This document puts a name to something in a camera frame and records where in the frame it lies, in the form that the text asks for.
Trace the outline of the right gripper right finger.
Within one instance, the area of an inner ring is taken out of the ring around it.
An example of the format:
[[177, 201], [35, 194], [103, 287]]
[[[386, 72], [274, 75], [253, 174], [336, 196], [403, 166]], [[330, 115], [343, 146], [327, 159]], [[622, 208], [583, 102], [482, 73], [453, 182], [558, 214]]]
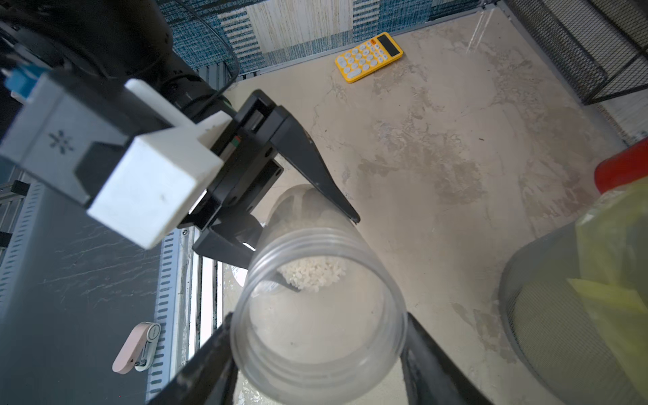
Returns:
[[409, 405], [492, 404], [412, 314], [400, 359]]

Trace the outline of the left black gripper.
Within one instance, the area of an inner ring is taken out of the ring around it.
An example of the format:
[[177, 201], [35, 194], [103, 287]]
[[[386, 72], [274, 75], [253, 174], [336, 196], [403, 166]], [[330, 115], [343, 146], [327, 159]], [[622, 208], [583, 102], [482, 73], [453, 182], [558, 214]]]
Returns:
[[[295, 253], [284, 252], [291, 248], [290, 238], [295, 233], [272, 240], [264, 238], [264, 227], [248, 214], [263, 198], [270, 182], [279, 177], [267, 165], [281, 155], [355, 224], [360, 221], [358, 212], [334, 182], [309, 133], [261, 90], [251, 93], [211, 150], [224, 166], [206, 187], [195, 209], [177, 227], [195, 226], [200, 230], [192, 247], [198, 255], [245, 269], [246, 293], [273, 293], [279, 289], [297, 293], [299, 289], [279, 271], [298, 258]], [[248, 213], [226, 213], [237, 206]]]

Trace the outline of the bin with yellow bag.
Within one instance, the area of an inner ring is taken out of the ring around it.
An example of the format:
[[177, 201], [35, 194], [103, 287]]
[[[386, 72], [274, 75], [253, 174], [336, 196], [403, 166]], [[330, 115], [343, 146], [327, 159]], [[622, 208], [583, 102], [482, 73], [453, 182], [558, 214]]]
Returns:
[[614, 188], [506, 263], [499, 312], [521, 362], [567, 404], [647, 401], [647, 181]]

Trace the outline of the clear plastic jar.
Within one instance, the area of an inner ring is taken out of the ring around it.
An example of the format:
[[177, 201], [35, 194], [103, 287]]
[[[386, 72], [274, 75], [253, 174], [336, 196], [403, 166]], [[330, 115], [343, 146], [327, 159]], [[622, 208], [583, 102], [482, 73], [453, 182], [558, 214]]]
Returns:
[[407, 311], [395, 280], [315, 187], [277, 200], [231, 320], [240, 371], [284, 404], [344, 404], [396, 364]]

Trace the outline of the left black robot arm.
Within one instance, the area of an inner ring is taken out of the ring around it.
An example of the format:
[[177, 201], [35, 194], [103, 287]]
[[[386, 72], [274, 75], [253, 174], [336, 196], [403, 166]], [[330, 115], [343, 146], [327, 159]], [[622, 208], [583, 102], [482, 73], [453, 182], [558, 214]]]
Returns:
[[233, 109], [172, 46], [152, 1], [2, 2], [4, 86], [23, 105], [1, 155], [141, 248], [194, 226], [196, 253], [240, 268], [277, 155], [359, 222], [285, 108], [257, 90]]

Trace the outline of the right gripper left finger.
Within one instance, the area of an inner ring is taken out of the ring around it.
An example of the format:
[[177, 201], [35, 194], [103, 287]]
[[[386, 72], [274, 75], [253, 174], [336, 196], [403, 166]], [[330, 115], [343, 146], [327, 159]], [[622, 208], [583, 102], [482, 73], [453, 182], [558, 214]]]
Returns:
[[149, 404], [233, 404], [238, 368], [229, 313], [221, 326]]

